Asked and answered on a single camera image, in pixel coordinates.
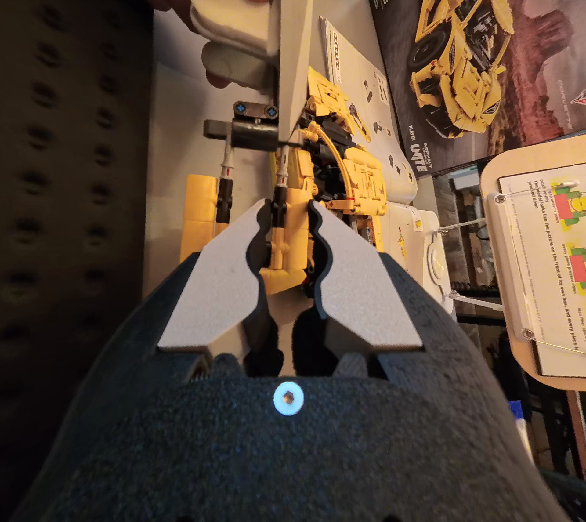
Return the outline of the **instruction board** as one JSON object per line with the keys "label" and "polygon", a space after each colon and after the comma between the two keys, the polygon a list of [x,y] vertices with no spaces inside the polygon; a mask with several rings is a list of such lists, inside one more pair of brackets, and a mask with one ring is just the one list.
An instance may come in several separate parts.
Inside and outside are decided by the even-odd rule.
{"label": "instruction board", "polygon": [[585,392],[585,135],[496,156],[480,191],[514,358]]}

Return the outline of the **toy car set box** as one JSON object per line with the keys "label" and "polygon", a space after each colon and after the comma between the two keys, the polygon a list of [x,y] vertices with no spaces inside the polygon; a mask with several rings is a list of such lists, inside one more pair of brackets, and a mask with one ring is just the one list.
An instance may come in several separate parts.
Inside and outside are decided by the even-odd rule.
{"label": "toy car set box", "polygon": [[585,132],[585,0],[370,7],[417,176]]}

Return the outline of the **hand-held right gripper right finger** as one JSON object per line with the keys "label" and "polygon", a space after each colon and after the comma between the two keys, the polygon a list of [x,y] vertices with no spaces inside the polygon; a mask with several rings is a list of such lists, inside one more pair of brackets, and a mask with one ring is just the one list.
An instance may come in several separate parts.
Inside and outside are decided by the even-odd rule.
{"label": "hand-held right gripper right finger", "polygon": [[333,368],[347,354],[371,363],[421,359],[424,343],[381,254],[322,205],[309,205],[313,237],[313,307],[308,311],[308,363]]}

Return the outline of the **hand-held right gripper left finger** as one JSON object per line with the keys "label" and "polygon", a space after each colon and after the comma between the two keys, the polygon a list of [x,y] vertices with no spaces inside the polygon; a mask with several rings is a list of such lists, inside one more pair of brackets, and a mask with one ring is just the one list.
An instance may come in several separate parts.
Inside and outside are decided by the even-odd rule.
{"label": "hand-held right gripper left finger", "polygon": [[277,326],[260,270],[271,200],[261,199],[203,247],[157,343],[163,352],[231,354],[249,374],[277,375]]}

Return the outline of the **open instruction booklet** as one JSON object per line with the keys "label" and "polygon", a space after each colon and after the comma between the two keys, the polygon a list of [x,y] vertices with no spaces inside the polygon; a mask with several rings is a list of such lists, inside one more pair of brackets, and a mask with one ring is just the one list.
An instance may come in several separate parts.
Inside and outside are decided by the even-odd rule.
{"label": "open instruction booklet", "polygon": [[326,77],[346,95],[353,141],[381,164],[391,203],[409,205],[417,180],[400,145],[385,73],[364,57],[324,16],[319,17]]}

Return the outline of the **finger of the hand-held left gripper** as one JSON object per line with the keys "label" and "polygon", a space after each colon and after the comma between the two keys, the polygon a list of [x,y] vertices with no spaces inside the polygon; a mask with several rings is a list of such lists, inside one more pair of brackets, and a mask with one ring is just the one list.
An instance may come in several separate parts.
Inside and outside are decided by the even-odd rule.
{"label": "finger of the hand-held left gripper", "polygon": [[280,0],[278,15],[278,144],[300,146],[298,122],[307,98],[313,0]]}

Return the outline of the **yellow toy brick car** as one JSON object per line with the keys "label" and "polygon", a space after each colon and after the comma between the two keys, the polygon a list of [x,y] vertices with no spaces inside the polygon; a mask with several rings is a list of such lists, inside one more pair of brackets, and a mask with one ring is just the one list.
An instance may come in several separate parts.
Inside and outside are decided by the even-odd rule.
{"label": "yellow toy brick car", "polygon": [[290,152],[289,187],[317,204],[383,253],[382,220],[389,209],[382,164],[366,148],[370,131],[341,88],[308,68],[302,145]]}

